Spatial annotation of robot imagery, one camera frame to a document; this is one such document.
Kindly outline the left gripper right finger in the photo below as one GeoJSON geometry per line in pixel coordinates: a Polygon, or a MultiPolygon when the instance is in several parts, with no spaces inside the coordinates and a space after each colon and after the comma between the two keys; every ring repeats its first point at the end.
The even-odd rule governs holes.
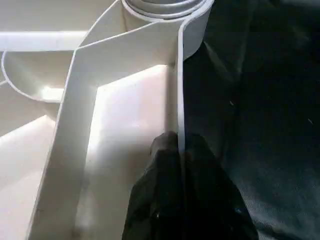
{"type": "Polygon", "coordinates": [[[205,139],[185,137],[186,239],[257,240],[257,229],[237,186],[205,139]]]}

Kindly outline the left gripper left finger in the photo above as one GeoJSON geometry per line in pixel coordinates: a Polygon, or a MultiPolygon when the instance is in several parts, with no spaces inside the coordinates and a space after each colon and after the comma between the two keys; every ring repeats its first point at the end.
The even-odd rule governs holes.
{"type": "Polygon", "coordinates": [[[122,239],[181,240],[185,209],[177,134],[157,136],[149,156],[131,189],[122,239]]]}

